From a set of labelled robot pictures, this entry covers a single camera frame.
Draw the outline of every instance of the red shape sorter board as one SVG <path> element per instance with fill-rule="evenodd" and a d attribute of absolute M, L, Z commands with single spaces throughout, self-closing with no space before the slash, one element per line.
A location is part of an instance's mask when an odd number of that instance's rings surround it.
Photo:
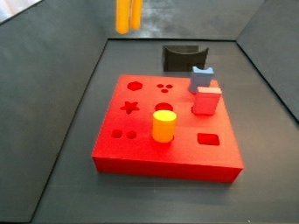
<path fill-rule="evenodd" d="M 188 78 L 122 75 L 98 135 L 99 172 L 232 182 L 243 170 L 223 98 L 215 115 L 195 115 Z M 211 87 L 218 87 L 215 80 Z M 152 139 L 152 114 L 178 115 L 174 140 Z"/>

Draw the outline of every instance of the black object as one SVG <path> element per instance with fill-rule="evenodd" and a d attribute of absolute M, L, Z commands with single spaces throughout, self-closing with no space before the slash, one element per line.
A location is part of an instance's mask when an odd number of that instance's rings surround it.
<path fill-rule="evenodd" d="M 192 67 L 204 68 L 210 48 L 199 52 L 196 45 L 163 46 L 163 70 L 166 72 L 191 72 Z"/>

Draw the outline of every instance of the yellow object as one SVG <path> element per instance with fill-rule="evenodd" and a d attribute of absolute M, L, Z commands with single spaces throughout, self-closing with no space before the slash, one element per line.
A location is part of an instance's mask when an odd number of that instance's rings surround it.
<path fill-rule="evenodd" d="M 159 143 L 170 143 L 174 140 L 176 114 L 171 110 L 154 112 L 154 140 Z"/>
<path fill-rule="evenodd" d="M 131 29 L 138 30 L 142 24 L 142 13 L 143 13 L 143 0 L 132 0 L 131 10 Z"/>
<path fill-rule="evenodd" d="M 128 33 L 131 0 L 116 0 L 116 31 Z"/>

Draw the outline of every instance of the blue block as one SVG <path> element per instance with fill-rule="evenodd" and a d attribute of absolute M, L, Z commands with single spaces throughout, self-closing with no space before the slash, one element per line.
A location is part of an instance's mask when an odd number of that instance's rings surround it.
<path fill-rule="evenodd" d="M 214 75 L 212 68 L 210 67 L 206 70 L 200 70 L 196 66 L 192 67 L 191 73 L 191 93 L 196 93 L 198 87 L 208 87 L 211 85 L 211 77 Z"/>

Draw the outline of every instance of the star-shaped hole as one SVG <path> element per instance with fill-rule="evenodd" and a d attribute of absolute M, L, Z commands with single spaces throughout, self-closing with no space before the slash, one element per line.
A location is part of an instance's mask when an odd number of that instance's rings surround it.
<path fill-rule="evenodd" d="M 124 110 L 130 115 L 135 110 L 139 110 L 136 104 L 138 104 L 136 101 L 135 102 L 126 101 L 126 106 L 123 106 L 120 109 Z"/>

